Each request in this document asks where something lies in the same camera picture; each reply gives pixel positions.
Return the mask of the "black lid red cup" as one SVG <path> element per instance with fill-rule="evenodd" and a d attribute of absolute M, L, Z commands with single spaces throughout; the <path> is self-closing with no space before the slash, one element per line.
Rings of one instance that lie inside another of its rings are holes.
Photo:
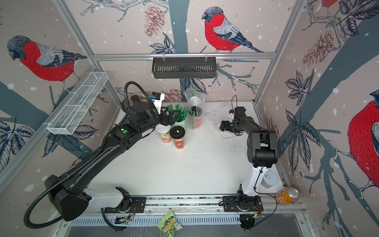
<path fill-rule="evenodd" d="M 185 129 L 181 126 L 174 126 L 170 129 L 170 136 L 174 141 L 177 149 L 183 149 L 185 146 Z"/>
<path fill-rule="evenodd" d="M 190 109 L 189 115 L 188 115 L 188 127 L 192 130 L 199 130 L 201 126 L 201 120 L 202 120 L 202 109 L 200 107 L 196 107 L 196 109 L 193 111 Z"/>

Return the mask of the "spare clear plastic bag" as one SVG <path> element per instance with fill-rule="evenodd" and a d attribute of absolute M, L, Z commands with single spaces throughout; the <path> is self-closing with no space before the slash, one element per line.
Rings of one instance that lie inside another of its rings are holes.
<path fill-rule="evenodd" d="M 222 121 L 231 122 L 234 118 L 233 116 L 230 116 L 229 111 L 230 110 L 226 107 L 221 106 L 205 114 L 213 129 L 221 136 L 222 139 L 232 139 L 237 137 L 237 135 L 235 135 L 233 132 L 220 130 Z"/>

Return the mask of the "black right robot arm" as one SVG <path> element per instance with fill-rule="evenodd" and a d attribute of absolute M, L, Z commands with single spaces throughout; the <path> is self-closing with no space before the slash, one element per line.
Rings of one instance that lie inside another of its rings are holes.
<path fill-rule="evenodd" d="M 231 121 L 223 120 L 221 131 L 237 136 L 247 134 L 247 159 L 251 163 L 247 178 L 240 184 L 236 194 L 236 206 L 241 211 L 263 211 L 260 208 L 259 187 L 265 173 L 278 162 L 276 132 L 268 130 L 246 115 L 244 107 L 230 110 Z"/>

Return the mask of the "clear plastic carrier bag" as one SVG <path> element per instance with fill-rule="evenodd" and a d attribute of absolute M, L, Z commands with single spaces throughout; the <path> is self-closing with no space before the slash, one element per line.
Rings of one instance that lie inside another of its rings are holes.
<path fill-rule="evenodd" d="M 189 106 L 188 112 L 188 127 L 193 130 L 200 129 L 201 118 L 203 115 L 203 105 L 205 103 L 205 94 L 194 89 L 184 91 L 184 96 Z"/>

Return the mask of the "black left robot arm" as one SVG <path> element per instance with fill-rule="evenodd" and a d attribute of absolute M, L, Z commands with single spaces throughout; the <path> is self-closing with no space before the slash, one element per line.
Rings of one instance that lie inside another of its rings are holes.
<path fill-rule="evenodd" d="M 168 107 L 158 109 L 154 101 L 161 101 L 163 95 L 156 92 L 148 95 L 136 82 L 126 83 L 123 93 L 121 107 L 125 116 L 121 122 L 104 136 L 100 146 L 81 163 L 60 176 L 52 175 L 46 179 L 46 190 L 25 212 L 23 221 L 27 228 L 44 228 L 62 219 L 72 221 L 81 216 L 94 201 L 85 192 L 91 180 L 111 161 L 149 136 L 157 125 L 173 125 L 181 114 L 181 111 Z M 30 220 L 31 213 L 45 196 L 49 197 L 60 216 L 46 223 L 35 224 Z"/>

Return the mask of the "white lid cup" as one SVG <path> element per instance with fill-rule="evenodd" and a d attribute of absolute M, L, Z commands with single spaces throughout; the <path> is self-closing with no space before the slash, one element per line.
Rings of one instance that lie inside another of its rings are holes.
<path fill-rule="evenodd" d="M 170 125 L 158 124 L 156 126 L 156 130 L 159 133 L 159 135 L 160 135 L 160 137 L 164 143 L 169 143 L 171 141 L 170 129 L 171 129 Z"/>
<path fill-rule="evenodd" d="M 193 107 L 199 107 L 203 104 L 203 101 L 200 97 L 198 96 L 192 96 L 190 99 L 189 99 L 189 105 L 191 108 Z"/>

